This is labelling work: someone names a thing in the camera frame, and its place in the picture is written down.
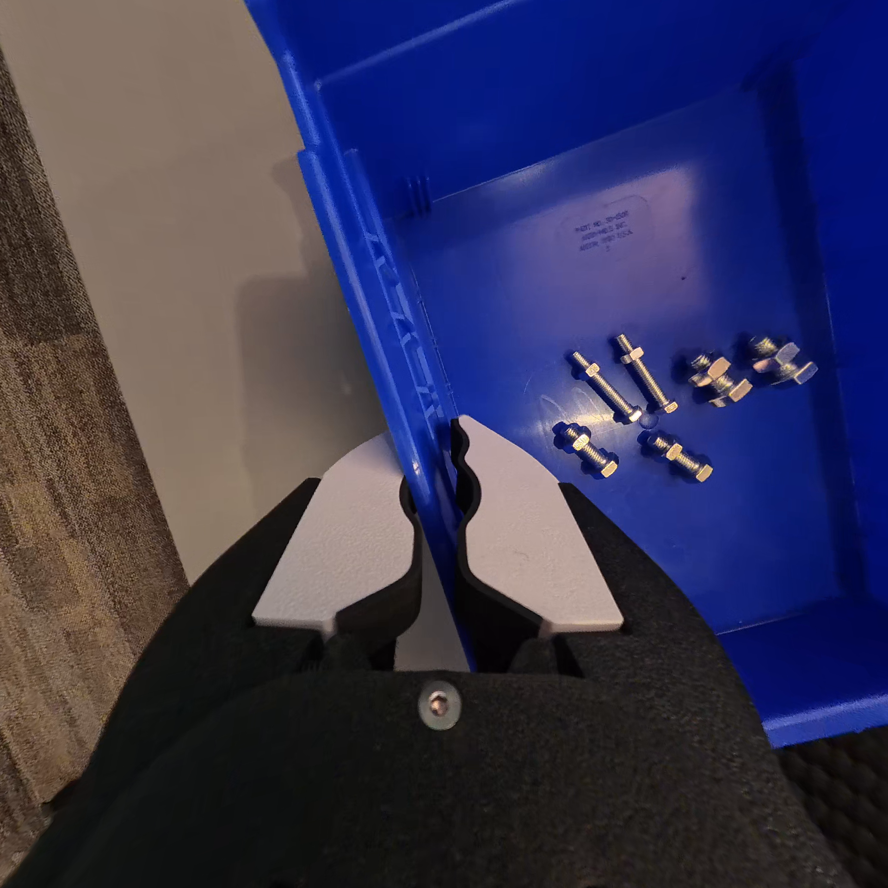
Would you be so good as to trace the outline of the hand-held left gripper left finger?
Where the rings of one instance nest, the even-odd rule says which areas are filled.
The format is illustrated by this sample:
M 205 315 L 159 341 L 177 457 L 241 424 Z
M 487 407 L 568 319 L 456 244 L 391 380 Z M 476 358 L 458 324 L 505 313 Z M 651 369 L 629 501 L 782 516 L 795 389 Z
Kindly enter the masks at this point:
M 320 635 L 401 635 L 419 613 L 421 574 L 422 530 L 384 432 L 321 477 L 252 618 Z

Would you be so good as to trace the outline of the short thin steel bolt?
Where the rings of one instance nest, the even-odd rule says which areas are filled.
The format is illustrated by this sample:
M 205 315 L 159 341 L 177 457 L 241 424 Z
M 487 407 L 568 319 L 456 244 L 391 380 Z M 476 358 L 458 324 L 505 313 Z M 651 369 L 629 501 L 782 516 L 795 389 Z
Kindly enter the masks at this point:
M 645 450 L 647 450 L 651 455 L 665 460 L 671 466 L 677 468 L 687 478 L 700 483 L 705 482 L 712 475 L 712 465 L 701 457 L 695 456 L 688 452 L 684 448 L 684 446 L 683 449 L 686 461 L 668 461 L 663 455 L 663 450 L 665 450 L 665 447 L 668 446 L 668 443 L 672 442 L 678 442 L 681 444 L 681 442 L 672 435 L 667 435 L 656 431 L 649 431 L 645 434 L 643 446 Z
M 591 445 L 588 453 L 577 453 L 572 450 L 571 444 L 565 436 L 565 429 L 570 428 L 577 429 L 578 431 L 585 432 L 589 435 Z M 616 473 L 619 467 L 616 455 L 596 446 L 592 441 L 591 431 L 586 426 L 577 423 L 565 423 L 562 421 L 552 427 L 552 433 L 554 445 L 559 450 L 575 455 L 583 464 L 583 472 L 586 474 L 594 475 L 601 479 L 607 479 Z

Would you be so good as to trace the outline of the blue plastic bin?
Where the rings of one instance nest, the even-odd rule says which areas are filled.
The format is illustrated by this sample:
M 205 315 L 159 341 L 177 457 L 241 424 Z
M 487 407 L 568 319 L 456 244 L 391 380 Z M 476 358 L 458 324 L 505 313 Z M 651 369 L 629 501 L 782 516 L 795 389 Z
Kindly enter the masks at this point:
M 677 583 L 772 745 L 886 726 L 886 2 L 246 6 L 447 593 L 468 415 Z M 817 373 L 771 385 L 762 335 Z M 707 403 L 701 352 L 751 392 Z M 612 477 L 554 445 L 562 421 Z M 651 455 L 649 431 L 712 475 Z

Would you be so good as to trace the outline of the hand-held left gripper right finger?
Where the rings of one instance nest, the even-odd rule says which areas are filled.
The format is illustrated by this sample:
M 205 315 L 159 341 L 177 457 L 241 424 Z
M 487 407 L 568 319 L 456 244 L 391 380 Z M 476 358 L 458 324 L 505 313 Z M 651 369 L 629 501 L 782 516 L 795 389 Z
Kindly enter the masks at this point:
M 557 478 L 468 415 L 451 423 L 465 578 L 536 635 L 597 633 L 624 617 Z

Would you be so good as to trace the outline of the long thin steel bolt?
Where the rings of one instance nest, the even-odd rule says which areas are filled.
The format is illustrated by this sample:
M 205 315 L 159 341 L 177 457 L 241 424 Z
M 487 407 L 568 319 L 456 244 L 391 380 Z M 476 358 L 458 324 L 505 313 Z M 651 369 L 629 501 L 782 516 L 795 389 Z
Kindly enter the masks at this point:
M 636 347 L 641 347 L 634 345 L 626 334 L 618 334 L 614 337 L 613 345 L 617 352 L 617 359 L 621 364 L 621 355 Z M 677 401 L 664 392 L 660 383 L 654 377 L 652 372 L 650 372 L 646 363 L 646 353 L 641 361 L 634 364 L 622 365 L 635 379 L 640 391 L 646 396 L 647 404 L 654 409 L 654 412 L 671 415 L 679 409 Z
M 638 422 L 643 414 L 641 407 L 631 404 L 616 389 L 616 387 L 607 380 L 607 378 L 605 378 L 604 383 L 595 384 L 590 383 L 588 378 L 583 374 L 584 369 L 595 361 L 590 361 L 579 351 L 569 351 L 566 355 L 566 359 L 571 366 L 573 377 L 578 381 L 583 381 L 588 384 L 593 391 L 605 401 L 605 404 L 612 408 L 621 422 L 626 424 L 634 424 Z

